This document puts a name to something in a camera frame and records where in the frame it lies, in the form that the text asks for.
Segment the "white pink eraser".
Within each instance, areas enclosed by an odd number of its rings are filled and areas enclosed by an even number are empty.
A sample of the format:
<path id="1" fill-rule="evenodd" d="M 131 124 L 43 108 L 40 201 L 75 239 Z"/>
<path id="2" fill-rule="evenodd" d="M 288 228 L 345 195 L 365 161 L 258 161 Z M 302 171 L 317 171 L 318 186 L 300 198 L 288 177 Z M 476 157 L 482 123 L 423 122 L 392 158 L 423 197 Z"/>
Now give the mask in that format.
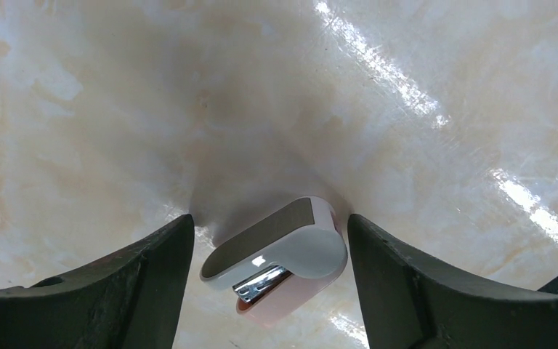
<path id="1" fill-rule="evenodd" d="M 219 245 L 200 279 L 232 290 L 238 315 L 271 327 L 333 283 L 347 260 L 333 207 L 302 196 Z"/>

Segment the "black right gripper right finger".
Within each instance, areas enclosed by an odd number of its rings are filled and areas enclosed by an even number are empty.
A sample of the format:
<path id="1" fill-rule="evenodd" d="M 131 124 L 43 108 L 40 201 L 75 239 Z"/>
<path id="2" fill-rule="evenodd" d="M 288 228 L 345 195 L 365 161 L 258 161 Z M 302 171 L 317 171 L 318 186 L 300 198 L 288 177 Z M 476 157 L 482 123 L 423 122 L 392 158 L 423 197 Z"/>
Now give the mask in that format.
<path id="1" fill-rule="evenodd" d="M 371 348 L 558 348 L 558 294 L 474 275 L 359 214 L 347 232 Z"/>

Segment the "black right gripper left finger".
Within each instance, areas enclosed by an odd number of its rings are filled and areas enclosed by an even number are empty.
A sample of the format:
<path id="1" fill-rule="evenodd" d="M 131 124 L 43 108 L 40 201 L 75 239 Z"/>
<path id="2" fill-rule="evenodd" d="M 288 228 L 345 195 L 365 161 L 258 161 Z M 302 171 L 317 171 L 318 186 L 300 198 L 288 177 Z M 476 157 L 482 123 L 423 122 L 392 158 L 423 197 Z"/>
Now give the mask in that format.
<path id="1" fill-rule="evenodd" d="M 0 289 L 0 348 L 170 348 L 194 237 L 184 214 L 79 268 Z"/>

